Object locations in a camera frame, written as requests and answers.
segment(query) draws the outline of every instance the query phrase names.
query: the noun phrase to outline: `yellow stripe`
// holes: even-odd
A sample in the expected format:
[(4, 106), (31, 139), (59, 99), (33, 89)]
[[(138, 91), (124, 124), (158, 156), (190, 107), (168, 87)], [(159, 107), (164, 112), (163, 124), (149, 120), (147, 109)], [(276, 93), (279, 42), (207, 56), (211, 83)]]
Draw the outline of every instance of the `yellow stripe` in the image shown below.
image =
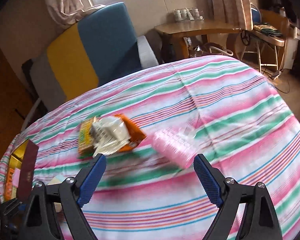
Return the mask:
[(67, 101), (98, 86), (98, 77), (80, 40), (77, 24), (50, 44), (47, 56)]

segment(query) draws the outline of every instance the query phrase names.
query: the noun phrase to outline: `chair seat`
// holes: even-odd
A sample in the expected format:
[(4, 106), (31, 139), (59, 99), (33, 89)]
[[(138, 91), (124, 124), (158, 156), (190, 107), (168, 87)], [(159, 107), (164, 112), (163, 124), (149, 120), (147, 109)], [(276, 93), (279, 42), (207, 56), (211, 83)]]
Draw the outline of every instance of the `chair seat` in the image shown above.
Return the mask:
[(283, 38), (267, 36), (267, 35), (264, 35), (261, 32), (258, 32), (256, 30), (250, 31), (250, 34), (252, 34), (252, 35), (258, 37), (259, 39), (261, 39), (265, 42), (268, 42), (272, 45), (279, 46), (279, 47), (284, 46), (284, 39)]

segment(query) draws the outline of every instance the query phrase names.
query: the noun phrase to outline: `pink sticky note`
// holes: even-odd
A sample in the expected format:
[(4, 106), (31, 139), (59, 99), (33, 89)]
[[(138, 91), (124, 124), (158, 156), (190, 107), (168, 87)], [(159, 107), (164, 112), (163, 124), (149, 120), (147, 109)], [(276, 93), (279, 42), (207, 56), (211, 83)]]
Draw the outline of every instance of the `pink sticky note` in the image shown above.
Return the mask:
[(12, 185), (15, 187), (19, 187), (19, 178), (20, 178), (20, 169), (15, 168), (14, 173), (12, 175)]

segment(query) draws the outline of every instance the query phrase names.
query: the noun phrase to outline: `striped tablecloth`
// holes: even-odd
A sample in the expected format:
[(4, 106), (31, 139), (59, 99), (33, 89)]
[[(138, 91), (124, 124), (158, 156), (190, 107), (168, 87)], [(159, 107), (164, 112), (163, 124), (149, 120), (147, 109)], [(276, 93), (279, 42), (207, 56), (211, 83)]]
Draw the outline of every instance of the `striped tablecloth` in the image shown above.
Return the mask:
[[(0, 162), (0, 198), (11, 152), (39, 146), (33, 184), (75, 176), (80, 122), (124, 113), (147, 135), (133, 152), (107, 157), (106, 172), (83, 212), (100, 240), (201, 240), (217, 208), (193, 167), (182, 170), (151, 148), (162, 128), (192, 125), (210, 163), (239, 183), (266, 184), (283, 238), (300, 230), (300, 124), (267, 79), (230, 57), (206, 56), (131, 74), (71, 100), (16, 136)], [(240, 205), (229, 239), (243, 213)], [(71, 239), (66, 223), (61, 223)]]

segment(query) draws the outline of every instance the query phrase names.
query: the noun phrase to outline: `pink curtain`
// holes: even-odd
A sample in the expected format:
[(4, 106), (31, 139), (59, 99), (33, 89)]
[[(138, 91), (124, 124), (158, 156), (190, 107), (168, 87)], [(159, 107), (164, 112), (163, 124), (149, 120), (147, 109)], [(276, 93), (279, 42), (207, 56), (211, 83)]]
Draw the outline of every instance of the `pink curtain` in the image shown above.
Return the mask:
[(252, 30), (250, 0), (212, 0), (214, 19)]
[(65, 29), (105, 6), (98, 4), (84, 10), (81, 0), (45, 0), (45, 2), (52, 19)]

